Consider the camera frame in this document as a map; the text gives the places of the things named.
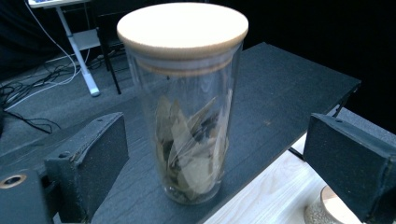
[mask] black table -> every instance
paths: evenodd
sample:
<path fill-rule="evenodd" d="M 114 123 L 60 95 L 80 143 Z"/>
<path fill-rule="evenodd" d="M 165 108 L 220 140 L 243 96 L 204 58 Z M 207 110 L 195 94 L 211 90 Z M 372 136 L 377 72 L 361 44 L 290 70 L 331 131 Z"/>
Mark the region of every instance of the black table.
<path fill-rule="evenodd" d="M 356 78 L 266 43 L 244 50 L 233 95 L 230 146 L 221 188 L 211 201 L 191 206 L 174 203 L 161 188 L 139 100 L 134 98 L 104 111 L 101 115 L 124 114 L 130 159 L 92 223 L 205 221 L 306 132 L 312 113 L 326 114 L 342 105 L 359 85 Z M 65 131 L 58 139 L 72 133 Z M 56 145 L 51 141 L 44 145 Z M 37 151 L 37 155 L 46 153 Z M 25 166 L 36 162 L 31 158 L 19 160 L 24 160 Z M 42 169 L 41 164 L 34 167 Z"/>

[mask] bamboo lid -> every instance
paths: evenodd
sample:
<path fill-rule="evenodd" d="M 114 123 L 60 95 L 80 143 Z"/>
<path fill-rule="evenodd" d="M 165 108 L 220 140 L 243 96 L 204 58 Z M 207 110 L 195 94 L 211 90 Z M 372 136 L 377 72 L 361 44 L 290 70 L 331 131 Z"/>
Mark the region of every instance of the bamboo lid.
<path fill-rule="evenodd" d="M 332 191 L 329 186 L 323 188 L 320 200 L 325 211 L 341 224 L 361 224 L 359 219 L 349 210 L 346 204 Z"/>
<path fill-rule="evenodd" d="M 248 32 L 238 11 L 205 3 L 169 3 L 140 8 L 117 26 L 126 48 L 164 60 L 194 60 L 235 47 Z"/>

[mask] white cable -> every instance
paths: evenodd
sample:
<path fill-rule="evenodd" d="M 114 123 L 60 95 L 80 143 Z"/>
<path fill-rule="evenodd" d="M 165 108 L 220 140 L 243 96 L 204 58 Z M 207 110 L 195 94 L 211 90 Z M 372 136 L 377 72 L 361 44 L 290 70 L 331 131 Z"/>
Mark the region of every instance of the white cable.
<path fill-rule="evenodd" d="M 41 22 L 35 16 L 35 13 L 33 13 L 32 9 L 30 9 L 29 4 L 27 3 L 27 0 L 24 1 L 24 3 L 26 5 L 27 9 L 29 10 L 30 14 L 32 14 L 33 18 L 35 19 L 37 24 L 40 26 L 41 30 L 43 30 L 43 32 L 46 34 L 46 36 L 67 56 L 67 58 L 69 58 L 70 62 L 72 62 L 73 67 L 75 69 L 75 73 L 76 73 L 77 72 L 77 67 L 76 67 L 76 64 L 75 64 L 74 60 L 70 57 L 70 55 L 54 39 L 52 39 L 52 37 L 49 35 L 49 33 L 47 33 L 46 29 L 44 29 L 43 25 L 41 25 Z"/>
<path fill-rule="evenodd" d="M 26 96 L 26 97 L 24 97 L 24 98 L 22 98 L 22 99 L 20 99 L 17 103 L 15 103 L 14 105 L 11 105 L 11 106 L 9 106 L 8 108 L 5 108 L 4 110 L 5 111 L 8 111 L 8 110 L 10 110 L 10 109 L 12 109 L 14 106 L 16 106 L 16 105 L 18 105 L 18 104 L 20 104 L 20 103 L 22 103 L 23 101 L 25 101 L 25 100 L 27 100 L 27 99 L 29 99 L 30 97 L 32 97 L 32 96 L 34 96 L 34 95 L 36 95 L 36 94 L 38 94 L 38 93 L 40 93 L 40 92 L 42 92 L 42 91 L 46 91 L 46 90 L 49 90 L 49 89 L 51 89 L 51 88 L 53 88 L 53 87 L 56 87 L 56 86 L 60 86 L 60 85 L 66 85 L 66 84 L 68 84 L 68 83 L 70 83 L 74 78 L 75 78 L 75 76 L 76 75 L 78 75 L 80 72 L 81 72 L 81 68 L 77 71 L 77 66 L 76 66 L 76 64 L 75 64 L 75 62 L 74 62 L 74 60 L 70 57 L 70 55 L 47 33 L 47 31 L 44 29 L 44 27 L 42 26 L 42 24 L 41 24 L 41 22 L 38 20 L 38 18 L 35 16 L 35 14 L 33 13 L 33 11 L 32 11 L 32 9 L 30 9 L 30 7 L 29 7 L 29 5 L 27 4 L 27 1 L 24 1 L 24 3 L 25 3 L 25 5 L 26 5 L 26 7 L 28 8 L 28 10 L 30 11 L 30 13 L 32 14 L 32 16 L 35 18 L 35 21 L 37 22 L 37 24 L 40 26 L 40 28 L 41 28 L 41 30 L 43 30 L 43 32 L 47 35 L 47 37 L 66 55 L 66 57 L 71 61 L 71 63 L 73 64 L 73 67 L 74 67 L 74 74 L 73 74 L 73 76 L 71 76 L 71 77 L 69 77 L 69 78 L 67 78 L 67 79 L 65 79 L 65 80 L 63 80 L 63 81 L 61 81 L 61 82 L 45 82 L 45 83 L 43 83 L 43 85 L 45 85 L 45 84 L 53 84 L 52 86 L 49 86 L 49 87 L 47 87 L 47 88 L 44 88 L 44 89 L 42 89 L 42 90 L 40 90 L 40 91 L 36 91 L 36 92 L 34 92 L 34 93 L 32 93 L 32 94 L 30 94 L 30 95 L 28 95 L 28 96 Z M 88 49 L 88 53 L 87 53 L 87 57 L 85 58 L 85 63 L 88 61 L 88 58 L 89 58 L 89 55 L 90 55 L 90 52 L 91 52 L 91 50 L 90 49 Z M 14 99 L 15 97 L 17 97 L 19 94 L 17 93 L 16 95 L 14 95 L 14 96 L 12 96 L 9 100 L 8 100 L 8 102 L 10 101 L 10 100 L 12 100 L 12 99 Z"/>

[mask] white wooden surface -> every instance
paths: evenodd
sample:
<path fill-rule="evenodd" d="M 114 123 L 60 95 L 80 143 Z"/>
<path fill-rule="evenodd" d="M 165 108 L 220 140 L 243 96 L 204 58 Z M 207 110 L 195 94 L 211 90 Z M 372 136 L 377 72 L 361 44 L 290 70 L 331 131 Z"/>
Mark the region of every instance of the white wooden surface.
<path fill-rule="evenodd" d="M 306 135 L 293 147 L 304 150 Z M 210 217 L 211 223 L 304 224 L 304 210 L 326 183 L 306 163 L 284 152 Z"/>

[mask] glass jar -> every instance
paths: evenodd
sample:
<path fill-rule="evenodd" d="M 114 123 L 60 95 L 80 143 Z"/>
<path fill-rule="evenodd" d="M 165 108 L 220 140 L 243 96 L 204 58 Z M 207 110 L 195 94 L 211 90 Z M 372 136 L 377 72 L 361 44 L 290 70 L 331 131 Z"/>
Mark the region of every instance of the glass jar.
<path fill-rule="evenodd" d="M 167 196 L 196 204 L 219 190 L 248 20 L 204 3 L 138 9 L 118 24 Z"/>

